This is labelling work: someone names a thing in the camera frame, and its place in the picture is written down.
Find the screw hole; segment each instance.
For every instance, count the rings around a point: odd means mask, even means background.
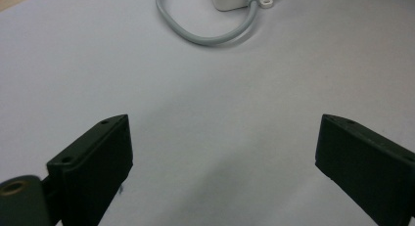
[[[10,196],[10,195],[16,194],[20,192],[22,189],[24,189],[25,184],[26,182],[24,181],[15,181],[13,183],[10,183],[0,190],[0,195]]]
[[[70,163],[71,161],[73,161],[73,157],[62,158],[63,163]]]

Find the white table surface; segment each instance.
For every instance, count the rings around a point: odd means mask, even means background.
[[[212,36],[246,10],[165,0]],[[134,166],[100,225],[375,225],[314,166],[323,113],[415,151],[415,0],[276,0],[234,43],[174,34],[155,0],[0,13],[0,182],[128,113]]]

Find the gray cable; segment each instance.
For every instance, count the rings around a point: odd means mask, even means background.
[[[156,0],[156,5],[159,9],[159,12],[161,13],[161,16],[178,35],[193,43],[208,46],[224,43],[241,35],[253,23],[256,12],[258,10],[258,1],[259,0],[246,0],[248,6],[250,6],[250,12],[248,13],[245,21],[236,29],[217,37],[201,37],[188,32],[168,14],[161,0]]]

